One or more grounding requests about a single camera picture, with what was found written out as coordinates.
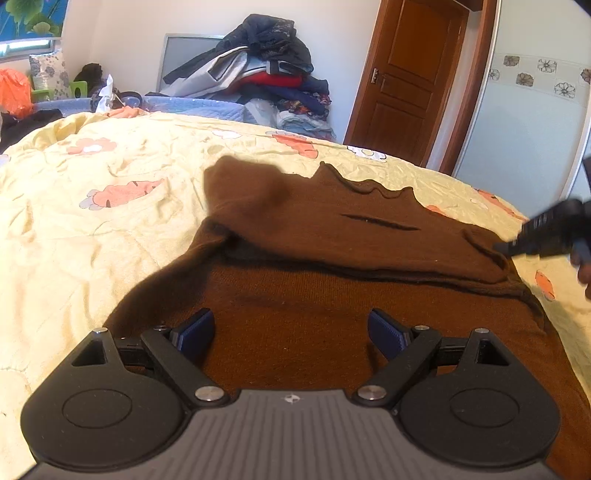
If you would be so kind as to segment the person right hand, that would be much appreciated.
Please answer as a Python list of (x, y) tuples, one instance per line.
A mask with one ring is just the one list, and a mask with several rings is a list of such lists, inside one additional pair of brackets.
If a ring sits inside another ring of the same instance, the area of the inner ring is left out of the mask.
[(570, 263), (577, 270), (578, 282), (585, 287), (585, 297), (591, 300), (591, 264), (576, 253), (570, 255)]

